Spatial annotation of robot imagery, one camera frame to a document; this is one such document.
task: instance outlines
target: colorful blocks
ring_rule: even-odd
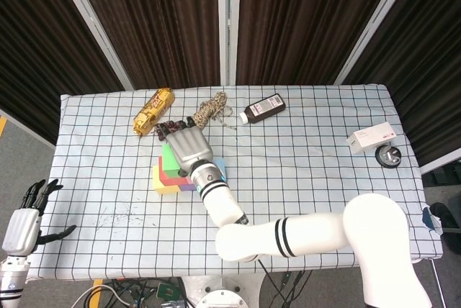
[[[170,145],[165,144],[161,147],[161,157],[162,157],[162,170],[169,177],[180,177],[179,164],[176,162],[173,151],[170,148]]]
[[[214,158],[213,163],[220,169],[223,179],[226,180],[224,159]],[[162,156],[158,157],[158,165],[152,168],[154,189],[160,194],[195,191],[195,185],[190,177],[180,177],[179,169],[171,148],[164,145]]]
[[[194,184],[180,184],[179,188],[181,191],[194,191],[195,185]]]
[[[160,181],[159,169],[158,166],[154,166],[152,168],[152,176],[153,176],[153,188],[160,194],[168,194],[168,193],[178,193],[181,191],[179,186],[164,186],[164,184]]]
[[[160,181],[165,186],[181,186],[192,183],[189,177],[168,177],[164,170],[162,157],[158,157],[158,169],[160,172]]]

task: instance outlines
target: twine bundle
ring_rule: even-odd
[[[207,125],[210,119],[218,119],[222,125],[232,130],[236,130],[235,127],[231,127],[228,124],[224,123],[221,120],[224,117],[232,115],[232,108],[227,107],[225,103],[227,102],[228,97],[225,92],[217,92],[216,95],[211,98],[209,101],[204,101],[200,105],[200,109],[192,116],[195,121],[195,124],[202,130]],[[228,108],[229,113],[225,114],[224,109]]]

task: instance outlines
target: dark curtain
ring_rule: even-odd
[[[0,108],[54,143],[61,94],[123,90],[72,0],[0,0]]]
[[[332,84],[380,0],[240,0],[237,84]]]
[[[90,0],[136,89],[220,84],[218,0]]]
[[[383,83],[420,166],[461,147],[461,0],[397,0],[345,83]]]

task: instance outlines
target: bottle label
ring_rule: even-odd
[[[283,102],[278,95],[269,97],[259,103],[255,103],[250,106],[251,111],[253,112],[254,116],[258,116],[265,112],[268,112],[271,109],[277,108],[279,105],[282,105]]]

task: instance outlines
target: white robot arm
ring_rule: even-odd
[[[178,132],[161,130],[220,228],[215,245],[222,259],[293,257],[350,245],[359,261],[367,307],[432,307],[413,269],[405,213],[393,200],[364,194],[352,199],[342,214],[309,214],[250,226],[219,169],[210,162],[210,146],[191,120]]]
[[[45,180],[33,184],[24,195],[21,206],[13,212],[9,220],[2,245],[8,257],[0,263],[0,307],[19,307],[30,267],[27,256],[32,254],[38,245],[61,240],[76,228],[75,225],[71,225],[59,234],[41,235],[40,223],[48,196],[63,188],[57,183],[58,180],[51,181],[40,194],[39,190],[45,184]]]

